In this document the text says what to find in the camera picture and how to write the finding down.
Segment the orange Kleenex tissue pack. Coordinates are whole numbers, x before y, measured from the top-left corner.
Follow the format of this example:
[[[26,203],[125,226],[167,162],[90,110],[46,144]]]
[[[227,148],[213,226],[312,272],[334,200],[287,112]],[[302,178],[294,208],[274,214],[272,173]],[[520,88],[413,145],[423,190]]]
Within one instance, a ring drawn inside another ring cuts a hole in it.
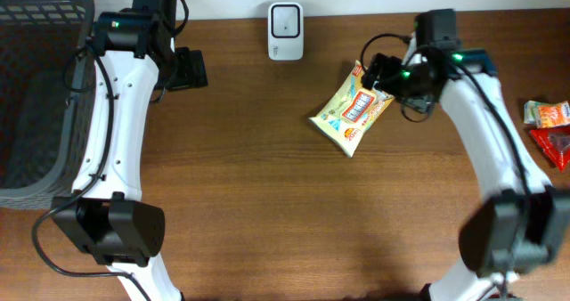
[[[537,107],[539,128],[553,128],[569,125],[569,102],[541,104]]]

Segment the yellow wet wipes pack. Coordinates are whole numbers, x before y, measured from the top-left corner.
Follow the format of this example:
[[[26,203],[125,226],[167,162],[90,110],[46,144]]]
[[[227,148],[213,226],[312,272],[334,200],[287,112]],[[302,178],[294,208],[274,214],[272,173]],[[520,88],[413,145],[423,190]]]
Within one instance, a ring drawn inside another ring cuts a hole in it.
[[[342,86],[321,111],[309,120],[349,158],[364,134],[395,99],[393,95],[362,85],[363,66],[356,61]]]

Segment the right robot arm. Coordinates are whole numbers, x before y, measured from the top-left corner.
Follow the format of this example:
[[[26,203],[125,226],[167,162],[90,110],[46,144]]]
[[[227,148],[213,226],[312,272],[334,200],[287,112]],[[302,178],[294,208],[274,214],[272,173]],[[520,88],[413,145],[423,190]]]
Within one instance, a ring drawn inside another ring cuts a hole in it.
[[[553,263],[569,226],[569,192],[536,165],[504,104],[484,49],[462,46],[452,9],[418,14],[404,57],[375,55],[367,89],[391,94],[402,112],[429,118],[441,107],[455,125],[483,199],[460,229],[460,259],[421,301],[508,300],[521,275]]]

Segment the green tissue pack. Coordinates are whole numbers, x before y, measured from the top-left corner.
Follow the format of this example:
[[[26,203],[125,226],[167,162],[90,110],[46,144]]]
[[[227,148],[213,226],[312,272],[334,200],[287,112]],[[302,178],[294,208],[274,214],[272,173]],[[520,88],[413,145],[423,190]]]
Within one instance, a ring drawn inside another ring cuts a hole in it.
[[[524,123],[534,125],[538,128],[542,126],[542,117],[540,113],[541,106],[546,106],[544,102],[528,101],[524,105]]]

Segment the red snack bag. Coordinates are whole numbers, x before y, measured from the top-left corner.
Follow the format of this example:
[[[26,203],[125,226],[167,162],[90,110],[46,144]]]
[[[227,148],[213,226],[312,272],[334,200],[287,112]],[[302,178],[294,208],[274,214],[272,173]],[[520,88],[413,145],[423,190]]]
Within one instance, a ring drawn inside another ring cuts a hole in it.
[[[569,165],[569,126],[531,129],[530,135],[545,156],[564,172]]]

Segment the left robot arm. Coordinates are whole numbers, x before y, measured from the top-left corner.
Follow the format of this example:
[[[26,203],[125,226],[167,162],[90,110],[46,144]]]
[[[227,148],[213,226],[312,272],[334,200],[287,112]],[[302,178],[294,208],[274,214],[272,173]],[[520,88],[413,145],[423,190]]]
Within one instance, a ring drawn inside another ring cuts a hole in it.
[[[140,166],[149,106],[168,92],[207,85],[202,53],[175,44],[184,0],[133,0],[103,12],[80,52],[94,60],[94,110],[70,194],[48,217],[73,245],[116,277],[133,300],[180,300],[160,254],[164,211],[142,201]]]

